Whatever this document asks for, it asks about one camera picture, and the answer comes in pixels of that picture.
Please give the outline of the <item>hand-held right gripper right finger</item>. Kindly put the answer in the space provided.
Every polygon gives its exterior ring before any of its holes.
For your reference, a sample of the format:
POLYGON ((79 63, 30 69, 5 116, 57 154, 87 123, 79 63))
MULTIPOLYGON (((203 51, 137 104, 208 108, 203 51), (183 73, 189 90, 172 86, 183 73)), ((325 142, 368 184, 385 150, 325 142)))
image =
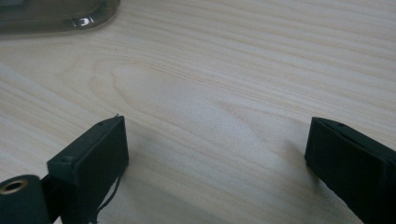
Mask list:
POLYGON ((313 117, 304 158, 364 224, 396 224, 396 151, 343 123, 313 117))

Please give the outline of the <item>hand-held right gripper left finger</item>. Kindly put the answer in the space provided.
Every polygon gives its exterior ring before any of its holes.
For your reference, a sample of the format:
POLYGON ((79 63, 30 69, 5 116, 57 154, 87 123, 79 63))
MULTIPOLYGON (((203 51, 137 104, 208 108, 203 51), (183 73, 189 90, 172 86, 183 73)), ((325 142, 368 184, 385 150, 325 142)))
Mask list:
POLYGON ((123 116, 102 120, 47 162, 64 201, 64 224, 97 220, 102 202, 129 163, 123 116))

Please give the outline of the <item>transparent brown plastic box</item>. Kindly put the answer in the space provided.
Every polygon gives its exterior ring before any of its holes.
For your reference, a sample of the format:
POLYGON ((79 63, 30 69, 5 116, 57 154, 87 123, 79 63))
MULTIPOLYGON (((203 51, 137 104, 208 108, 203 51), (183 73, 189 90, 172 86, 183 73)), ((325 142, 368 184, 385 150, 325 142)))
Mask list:
POLYGON ((0 0, 0 35, 89 29, 119 6, 120 0, 0 0))

